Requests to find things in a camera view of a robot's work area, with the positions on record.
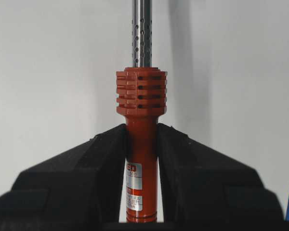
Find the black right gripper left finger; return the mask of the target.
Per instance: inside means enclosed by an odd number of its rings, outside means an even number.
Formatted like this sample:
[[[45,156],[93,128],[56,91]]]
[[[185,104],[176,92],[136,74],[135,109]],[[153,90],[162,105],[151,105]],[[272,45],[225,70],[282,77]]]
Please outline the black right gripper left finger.
[[[0,196],[0,231],[98,231],[118,222],[125,155],[122,124],[22,171]]]

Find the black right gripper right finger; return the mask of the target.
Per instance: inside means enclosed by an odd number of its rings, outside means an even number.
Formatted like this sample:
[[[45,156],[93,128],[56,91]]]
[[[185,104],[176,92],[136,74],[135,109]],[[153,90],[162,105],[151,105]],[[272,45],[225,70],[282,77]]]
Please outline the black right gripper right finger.
[[[284,225],[277,196],[257,171],[158,125],[161,231],[257,231]]]

